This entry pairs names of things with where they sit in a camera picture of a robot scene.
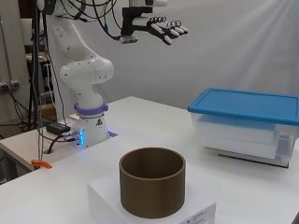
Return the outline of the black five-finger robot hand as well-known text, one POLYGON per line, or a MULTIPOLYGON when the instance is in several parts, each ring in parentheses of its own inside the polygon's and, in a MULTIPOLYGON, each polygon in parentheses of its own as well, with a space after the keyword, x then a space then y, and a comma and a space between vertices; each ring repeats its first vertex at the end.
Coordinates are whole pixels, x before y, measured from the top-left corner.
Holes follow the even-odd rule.
POLYGON ((181 21, 168 21, 164 16, 144 17, 144 14, 152 12, 151 7, 124 7, 122 9, 120 42, 122 44, 135 43, 138 41, 135 32, 144 32, 158 37, 170 46, 173 39, 189 32, 181 21))

